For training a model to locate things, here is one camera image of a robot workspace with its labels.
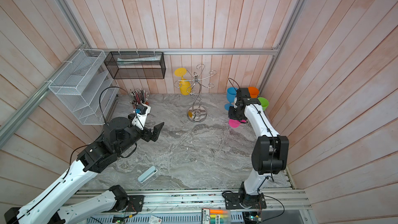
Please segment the pink wine glass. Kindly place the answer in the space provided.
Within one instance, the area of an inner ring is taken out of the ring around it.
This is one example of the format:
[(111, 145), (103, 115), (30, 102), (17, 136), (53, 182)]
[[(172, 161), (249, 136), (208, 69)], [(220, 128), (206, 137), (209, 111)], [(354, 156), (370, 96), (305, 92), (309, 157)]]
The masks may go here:
[(233, 119), (229, 120), (229, 125), (231, 128), (238, 128), (241, 124), (246, 124), (246, 123), (247, 123), (246, 120), (233, 120)]

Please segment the blue wine glass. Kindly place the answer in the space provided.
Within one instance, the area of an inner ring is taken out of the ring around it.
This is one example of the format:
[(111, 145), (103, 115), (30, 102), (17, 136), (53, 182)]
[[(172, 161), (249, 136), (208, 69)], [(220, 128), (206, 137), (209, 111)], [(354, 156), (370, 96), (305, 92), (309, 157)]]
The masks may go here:
[(235, 97), (236, 97), (236, 91), (237, 91), (237, 88), (235, 88), (235, 87), (230, 87), (230, 88), (227, 89), (227, 101), (228, 101), (228, 104), (226, 104), (224, 106), (227, 111), (229, 110), (230, 106), (234, 105), (234, 101), (235, 101)]

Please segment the orange wine glass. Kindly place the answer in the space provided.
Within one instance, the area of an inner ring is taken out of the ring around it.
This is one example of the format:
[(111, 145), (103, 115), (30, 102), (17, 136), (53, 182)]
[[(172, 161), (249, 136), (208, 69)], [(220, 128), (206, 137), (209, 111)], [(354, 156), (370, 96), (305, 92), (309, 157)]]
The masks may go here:
[(248, 91), (251, 98), (257, 98), (260, 93), (256, 87), (248, 87)]

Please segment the green wine glass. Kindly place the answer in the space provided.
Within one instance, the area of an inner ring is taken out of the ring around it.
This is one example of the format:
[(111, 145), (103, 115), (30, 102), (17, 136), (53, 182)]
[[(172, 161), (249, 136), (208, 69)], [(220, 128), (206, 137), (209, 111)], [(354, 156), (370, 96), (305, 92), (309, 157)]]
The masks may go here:
[(269, 101), (264, 97), (258, 97), (262, 110), (265, 111), (269, 106)]

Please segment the yellow wine glass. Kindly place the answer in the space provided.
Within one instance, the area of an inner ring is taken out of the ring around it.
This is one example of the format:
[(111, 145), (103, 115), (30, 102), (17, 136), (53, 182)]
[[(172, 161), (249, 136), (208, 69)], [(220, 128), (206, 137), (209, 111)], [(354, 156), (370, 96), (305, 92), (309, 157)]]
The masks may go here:
[(186, 73), (187, 73), (187, 70), (183, 67), (176, 69), (174, 72), (175, 76), (179, 77), (179, 79), (174, 82), (174, 87), (178, 88), (182, 95), (190, 94), (191, 83), (189, 80), (186, 80), (184, 78)]

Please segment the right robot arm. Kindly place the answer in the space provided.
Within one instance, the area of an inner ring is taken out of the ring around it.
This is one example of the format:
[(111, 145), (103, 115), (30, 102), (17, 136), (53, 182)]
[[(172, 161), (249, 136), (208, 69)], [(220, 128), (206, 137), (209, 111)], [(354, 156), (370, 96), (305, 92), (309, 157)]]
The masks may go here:
[(253, 169), (250, 175), (237, 193), (228, 190), (222, 193), (226, 208), (266, 208), (261, 188), (267, 180), (274, 180), (274, 175), (286, 169), (289, 140), (272, 127), (258, 99), (236, 97), (229, 109), (229, 117), (239, 122), (248, 121), (257, 140), (251, 155)]

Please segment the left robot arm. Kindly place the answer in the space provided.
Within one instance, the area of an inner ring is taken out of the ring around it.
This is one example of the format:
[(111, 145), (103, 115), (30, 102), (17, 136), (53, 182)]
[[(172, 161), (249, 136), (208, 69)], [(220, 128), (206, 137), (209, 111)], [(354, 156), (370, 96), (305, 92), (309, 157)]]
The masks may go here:
[(114, 210), (126, 212), (130, 199), (126, 191), (115, 185), (97, 197), (75, 205), (65, 203), (83, 185), (123, 157), (123, 153), (139, 140), (157, 141), (164, 123), (153, 129), (132, 122), (138, 117), (117, 117), (104, 125), (104, 132), (84, 147), (66, 172), (46, 190), (22, 207), (12, 207), (4, 215), (8, 224), (77, 224), (98, 213)]

